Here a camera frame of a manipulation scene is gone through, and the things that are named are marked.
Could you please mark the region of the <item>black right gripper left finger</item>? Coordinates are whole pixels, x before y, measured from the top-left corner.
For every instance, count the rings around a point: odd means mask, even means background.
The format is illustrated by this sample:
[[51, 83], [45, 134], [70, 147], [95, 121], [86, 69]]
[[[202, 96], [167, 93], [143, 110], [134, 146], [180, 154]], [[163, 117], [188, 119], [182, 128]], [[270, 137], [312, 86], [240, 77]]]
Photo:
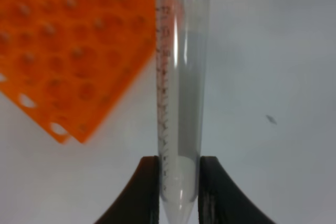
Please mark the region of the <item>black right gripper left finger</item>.
[[159, 197], [159, 158], [143, 157], [124, 190], [96, 223], [159, 223]]

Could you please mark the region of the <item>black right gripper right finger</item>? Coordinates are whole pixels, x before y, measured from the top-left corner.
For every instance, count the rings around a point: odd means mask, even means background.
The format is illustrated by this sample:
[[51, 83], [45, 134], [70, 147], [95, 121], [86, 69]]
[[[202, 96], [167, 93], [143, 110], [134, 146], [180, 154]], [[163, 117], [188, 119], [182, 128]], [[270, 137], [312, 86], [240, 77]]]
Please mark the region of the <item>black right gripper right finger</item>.
[[199, 171], [199, 223], [274, 223], [239, 189], [217, 157], [202, 156]]

